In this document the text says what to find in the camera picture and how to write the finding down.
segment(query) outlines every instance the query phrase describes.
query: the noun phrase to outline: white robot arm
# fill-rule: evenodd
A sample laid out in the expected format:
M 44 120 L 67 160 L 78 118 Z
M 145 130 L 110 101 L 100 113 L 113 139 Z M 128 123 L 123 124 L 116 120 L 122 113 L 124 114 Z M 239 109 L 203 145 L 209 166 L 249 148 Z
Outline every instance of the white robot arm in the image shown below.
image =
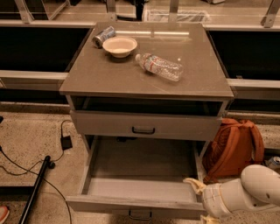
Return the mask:
M 191 183 L 202 196 L 203 206 L 210 215 L 209 222 L 204 223 L 219 223 L 214 220 L 241 210 L 280 211 L 280 175 L 262 165 L 250 165 L 242 171 L 240 178 L 226 183 L 203 185 L 190 178 L 184 182 Z

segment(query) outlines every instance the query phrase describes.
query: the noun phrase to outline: can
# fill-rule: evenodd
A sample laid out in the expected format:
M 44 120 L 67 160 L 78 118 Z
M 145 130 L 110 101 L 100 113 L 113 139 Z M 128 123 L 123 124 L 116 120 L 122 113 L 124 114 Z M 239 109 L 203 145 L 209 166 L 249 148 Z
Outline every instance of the can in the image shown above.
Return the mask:
M 266 164 L 271 170 L 280 169 L 280 157 L 271 157 Z
M 93 43 L 96 48 L 102 48 L 106 39 L 113 38 L 116 35 L 116 31 L 113 26 L 106 28 L 93 37 Z

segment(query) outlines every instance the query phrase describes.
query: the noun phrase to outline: person's foot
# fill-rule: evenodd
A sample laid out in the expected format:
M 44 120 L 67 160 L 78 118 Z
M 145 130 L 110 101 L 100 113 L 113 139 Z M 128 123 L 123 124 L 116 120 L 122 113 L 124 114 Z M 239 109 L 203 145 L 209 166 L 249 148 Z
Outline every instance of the person's foot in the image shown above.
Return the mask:
M 9 216 L 9 209 L 7 206 L 0 206 L 0 224 L 3 224 Z

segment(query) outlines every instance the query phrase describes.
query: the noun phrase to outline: plastic bottle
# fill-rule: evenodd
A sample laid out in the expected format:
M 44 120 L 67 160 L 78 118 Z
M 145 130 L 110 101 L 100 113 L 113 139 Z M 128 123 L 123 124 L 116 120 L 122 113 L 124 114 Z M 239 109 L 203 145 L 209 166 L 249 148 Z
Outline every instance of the plastic bottle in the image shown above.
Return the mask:
M 138 54 L 135 59 L 142 69 L 160 75 L 167 80 L 179 81 L 182 77 L 183 66 L 180 64 L 161 59 L 151 53 Z

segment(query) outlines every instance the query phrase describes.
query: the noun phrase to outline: bowl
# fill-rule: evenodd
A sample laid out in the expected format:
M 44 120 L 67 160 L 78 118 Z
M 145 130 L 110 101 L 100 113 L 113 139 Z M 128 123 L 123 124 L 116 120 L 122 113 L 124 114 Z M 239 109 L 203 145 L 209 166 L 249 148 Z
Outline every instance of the bowl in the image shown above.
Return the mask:
M 103 48 L 115 58 L 125 58 L 137 48 L 137 42 L 129 37 L 113 37 L 104 41 Z

